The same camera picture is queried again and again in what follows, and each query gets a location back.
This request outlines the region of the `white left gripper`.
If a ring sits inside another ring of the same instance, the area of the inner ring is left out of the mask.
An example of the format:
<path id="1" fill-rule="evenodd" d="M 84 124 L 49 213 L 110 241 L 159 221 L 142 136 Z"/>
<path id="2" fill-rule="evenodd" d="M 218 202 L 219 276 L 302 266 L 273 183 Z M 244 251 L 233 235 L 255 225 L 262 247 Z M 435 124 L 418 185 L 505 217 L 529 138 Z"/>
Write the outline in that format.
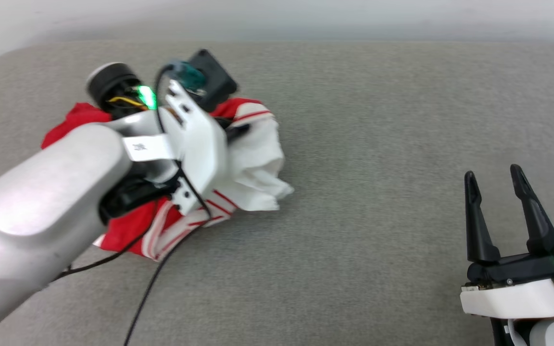
<path id="1" fill-rule="evenodd" d="M 248 133 L 250 124 L 220 127 L 187 93 L 178 81 L 169 80 L 164 96 L 166 105 L 160 107 L 160 120 L 171 147 L 175 167 L 181 168 L 186 179 L 172 195 L 179 212 L 187 215 L 200 206 L 199 199 L 214 189 L 227 170 L 227 142 L 231 143 Z"/>

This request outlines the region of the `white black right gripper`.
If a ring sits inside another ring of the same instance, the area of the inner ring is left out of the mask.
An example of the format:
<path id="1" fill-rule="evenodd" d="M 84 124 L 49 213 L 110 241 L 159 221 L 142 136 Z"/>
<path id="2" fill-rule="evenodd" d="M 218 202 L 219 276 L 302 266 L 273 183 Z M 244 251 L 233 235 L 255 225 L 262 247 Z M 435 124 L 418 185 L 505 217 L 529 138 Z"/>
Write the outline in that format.
<path id="1" fill-rule="evenodd" d="M 473 171 L 464 175 L 468 282 L 462 286 L 464 313 L 500 320 L 554 317 L 554 226 L 525 172 L 511 164 L 515 195 L 521 201 L 530 253 L 501 257 L 491 241 Z"/>

